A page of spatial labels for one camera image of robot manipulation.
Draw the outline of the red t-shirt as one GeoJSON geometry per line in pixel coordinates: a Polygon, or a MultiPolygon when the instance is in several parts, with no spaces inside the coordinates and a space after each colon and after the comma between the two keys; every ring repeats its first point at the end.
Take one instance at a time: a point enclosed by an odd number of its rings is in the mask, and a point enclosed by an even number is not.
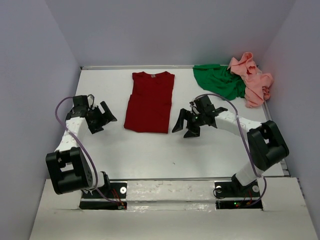
{"type": "Polygon", "coordinates": [[[137,133],[167,134],[175,75],[142,71],[132,73],[132,80],[124,128],[137,133]]]}

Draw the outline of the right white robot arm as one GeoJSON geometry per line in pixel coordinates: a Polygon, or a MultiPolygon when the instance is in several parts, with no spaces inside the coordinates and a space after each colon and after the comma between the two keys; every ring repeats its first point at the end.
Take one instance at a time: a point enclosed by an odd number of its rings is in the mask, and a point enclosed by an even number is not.
{"type": "Polygon", "coordinates": [[[187,129],[184,138],[197,138],[202,126],[210,126],[225,130],[239,136],[244,144],[249,162],[231,177],[230,182],[221,182],[215,191],[222,198],[230,198],[242,194],[263,173],[286,158],[290,151],[277,126],[268,120],[259,122],[239,116],[238,110],[233,112],[225,107],[216,108],[208,94],[196,97],[190,102],[190,110],[182,108],[173,133],[187,129]]]}

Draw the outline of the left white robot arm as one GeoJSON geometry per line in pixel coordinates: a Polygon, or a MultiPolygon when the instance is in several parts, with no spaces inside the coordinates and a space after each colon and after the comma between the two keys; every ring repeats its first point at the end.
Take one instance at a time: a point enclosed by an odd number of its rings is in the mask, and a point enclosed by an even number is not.
{"type": "Polygon", "coordinates": [[[97,170],[82,139],[87,132],[99,133],[117,119],[104,101],[95,104],[92,94],[73,96],[71,100],[73,106],[65,121],[56,118],[64,128],[61,141],[45,157],[53,189],[58,195],[75,191],[109,191],[112,187],[108,175],[97,170]]]}

